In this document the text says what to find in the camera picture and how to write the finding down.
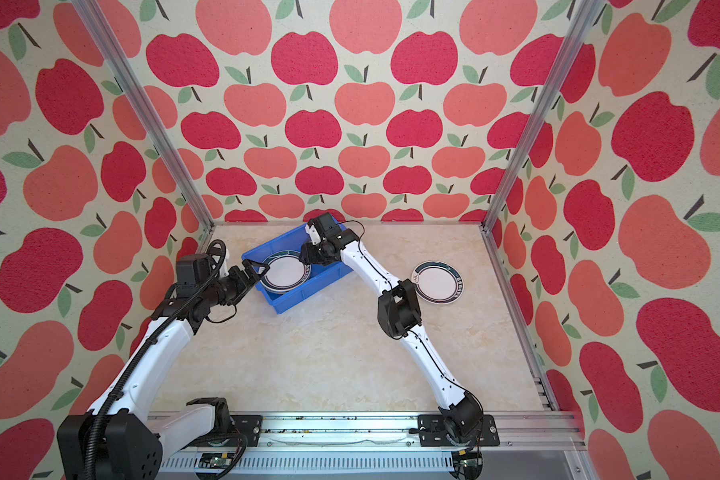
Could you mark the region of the green striped plate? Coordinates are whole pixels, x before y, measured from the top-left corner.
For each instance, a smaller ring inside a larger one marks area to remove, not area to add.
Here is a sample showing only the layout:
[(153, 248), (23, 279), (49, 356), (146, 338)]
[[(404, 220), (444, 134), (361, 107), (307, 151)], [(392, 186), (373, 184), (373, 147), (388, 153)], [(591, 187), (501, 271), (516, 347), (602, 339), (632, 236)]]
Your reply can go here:
[(268, 267), (261, 279), (263, 288), (274, 294), (283, 294), (304, 284), (312, 273), (312, 266), (300, 260), (295, 250), (282, 250), (263, 260)]
[(464, 282), (453, 266), (440, 261), (426, 261), (417, 265), (411, 274), (418, 296), (435, 305), (456, 302), (463, 294)]

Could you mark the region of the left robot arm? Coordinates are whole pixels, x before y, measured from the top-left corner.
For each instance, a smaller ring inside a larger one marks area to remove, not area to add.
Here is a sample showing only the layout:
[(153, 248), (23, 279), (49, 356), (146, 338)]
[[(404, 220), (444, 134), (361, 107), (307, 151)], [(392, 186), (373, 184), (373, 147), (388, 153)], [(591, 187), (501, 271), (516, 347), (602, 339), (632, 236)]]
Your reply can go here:
[(268, 265), (244, 260), (226, 265), (226, 250), (214, 242), (203, 254), (176, 265), (176, 281), (151, 316), (144, 338), (112, 384), (82, 414), (68, 415), (57, 430), (69, 479), (154, 479), (164, 458), (193, 443), (236, 441), (231, 470), (247, 447), (227, 402), (220, 397), (190, 401), (154, 425), (151, 405), (181, 351), (216, 306), (235, 306), (268, 273)]

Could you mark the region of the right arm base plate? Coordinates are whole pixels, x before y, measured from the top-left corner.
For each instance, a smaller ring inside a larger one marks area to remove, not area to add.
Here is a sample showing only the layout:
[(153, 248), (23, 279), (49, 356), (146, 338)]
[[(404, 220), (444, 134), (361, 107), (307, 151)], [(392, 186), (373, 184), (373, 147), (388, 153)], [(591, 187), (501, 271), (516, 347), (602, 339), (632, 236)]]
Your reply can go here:
[(444, 417), (439, 414), (420, 414), (417, 416), (417, 434), (422, 447), (498, 447), (501, 443), (492, 415), (484, 415), (477, 425), (479, 437), (470, 437), (457, 441), (451, 437), (444, 426)]

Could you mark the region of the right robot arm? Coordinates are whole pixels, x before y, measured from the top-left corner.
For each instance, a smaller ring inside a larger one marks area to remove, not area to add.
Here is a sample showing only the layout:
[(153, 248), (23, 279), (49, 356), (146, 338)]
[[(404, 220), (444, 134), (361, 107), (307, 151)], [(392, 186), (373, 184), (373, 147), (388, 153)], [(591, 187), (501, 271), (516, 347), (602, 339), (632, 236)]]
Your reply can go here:
[(309, 240), (300, 262), (351, 268), (378, 296), (377, 320), (387, 337), (401, 342), (426, 378), (443, 416), (443, 428), (455, 445), (475, 445), (483, 430), (484, 409), (478, 398), (460, 385), (435, 349), (423, 325), (414, 283), (390, 273), (368, 251), (361, 236), (344, 228), (329, 214), (308, 220)]

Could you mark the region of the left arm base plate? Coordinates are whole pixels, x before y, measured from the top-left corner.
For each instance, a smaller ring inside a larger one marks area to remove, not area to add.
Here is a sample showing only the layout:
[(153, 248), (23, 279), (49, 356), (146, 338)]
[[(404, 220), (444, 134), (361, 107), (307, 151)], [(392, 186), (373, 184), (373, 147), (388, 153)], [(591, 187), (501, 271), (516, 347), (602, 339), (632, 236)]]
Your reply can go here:
[(232, 433), (245, 437), (248, 448), (257, 447), (262, 430), (262, 415), (231, 414)]

